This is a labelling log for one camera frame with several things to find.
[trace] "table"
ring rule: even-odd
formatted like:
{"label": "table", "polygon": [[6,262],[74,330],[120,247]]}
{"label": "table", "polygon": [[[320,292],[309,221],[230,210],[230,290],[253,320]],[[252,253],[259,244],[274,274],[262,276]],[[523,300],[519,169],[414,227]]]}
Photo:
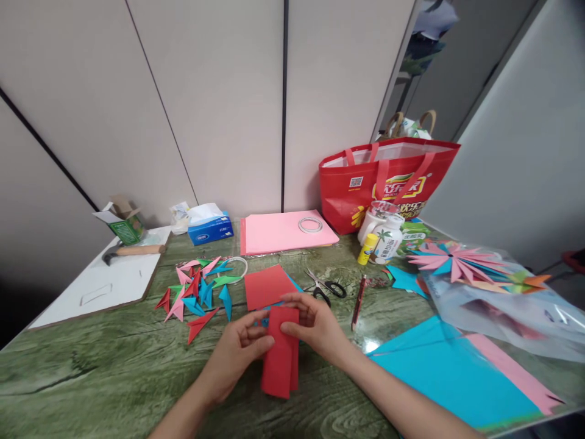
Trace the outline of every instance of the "table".
{"label": "table", "polygon": [[[220,309],[188,346],[188,326],[175,318],[164,323],[165,311],[154,307],[167,286],[178,283],[177,263],[239,255],[238,226],[234,223],[235,238],[198,247],[187,235],[171,237],[143,302],[18,335],[0,352],[0,437],[145,437],[197,377],[227,324]],[[357,264],[359,250],[356,237],[348,235],[331,247],[253,257],[249,270],[279,263],[302,288],[314,285],[304,273],[306,266],[323,279],[338,280],[348,298],[332,297],[331,309],[347,336],[364,349],[435,314],[432,302],[391,288],[379,266]],[[241,274],[240,265],[235,265],[235,275]],[[415,270],[407,263],[402,267]],[[362,274],[378,282],[367,288],[358,327],[351,333]],[[218,294],[214,290],[214,305],[221,305]],[[246,313],[244,282],[231,285],[230,294],[237,319]],[[185,311],[185,321],[193,319]],[[554,409],[555,415],[585,406],[585,365],[495,342],[567,402]],[[200,437],[398,437],[353,382],[307,345],[300,348],[299,391],[290,400],[262,393],[261,374],[261,362],[255,362],[210,414]],[[523,426],[486,433],[494,436]]]}

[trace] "white cardboard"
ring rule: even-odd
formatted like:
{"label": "white cardboard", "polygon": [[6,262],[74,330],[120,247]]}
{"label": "white cardboard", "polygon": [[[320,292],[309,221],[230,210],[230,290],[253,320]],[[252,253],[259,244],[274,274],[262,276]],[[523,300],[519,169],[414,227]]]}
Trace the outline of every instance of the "white cardboard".
{"label": "white cardboard", "polygon": [[[171,228],[167,226],[149,230],[149,235],[157,235],[157,243],[166,244],[170,232]],[[107,266],[102,261],[102,254],[118,241],[118,237],[114,238],[29,328],[139,301],[144,296],[161,255],[114,257],[110,266]],[[145,239],[145,244],[154,244],[148,241],[149,237]]]}

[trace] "hammer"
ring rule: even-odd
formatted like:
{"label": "hammer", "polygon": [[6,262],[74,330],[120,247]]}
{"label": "hammer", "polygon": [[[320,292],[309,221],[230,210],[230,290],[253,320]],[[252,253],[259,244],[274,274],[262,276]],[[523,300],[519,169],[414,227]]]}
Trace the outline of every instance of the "hammer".
{"label": "hammer", "polygon": [[137,255],[137,254],[158,254],[164,253],[165,246],[164,245],[156,245],[156,246],[142,246],[142,247],[124,247],[122,241],[118,242],[118,244],[114,245],[114,247],[108,248],[104,254],[102,254],[102,260],[106,263],[106,265],[110,266],[110,262],[114,256],[128,256],[128,255]]}

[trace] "qr code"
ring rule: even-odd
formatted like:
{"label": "qr code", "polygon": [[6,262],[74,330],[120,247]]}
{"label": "qr code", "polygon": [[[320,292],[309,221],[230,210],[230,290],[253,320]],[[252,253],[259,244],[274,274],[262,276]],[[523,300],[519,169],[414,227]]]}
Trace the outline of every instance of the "qr code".
{"label": "qr code", "polygon": [[361,186],[361,182],[364,179],[364,177],[356,177],[356,178],[352,178],[352,181],[349,183],[349,187],[359,187]]}

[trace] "red shopping bag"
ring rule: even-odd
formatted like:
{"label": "red shopping bag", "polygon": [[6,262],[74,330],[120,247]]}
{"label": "red shopping bag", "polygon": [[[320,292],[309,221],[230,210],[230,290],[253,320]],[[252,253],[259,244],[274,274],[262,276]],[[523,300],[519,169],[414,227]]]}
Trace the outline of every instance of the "red shopping bag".
{"label": "red shopping bag", "polygon": [[393,200],[406,219],[417,217],[460,146],[402,137],[323,159],[319,164],[323,216],[341,235],[360,229],[373,200]]}

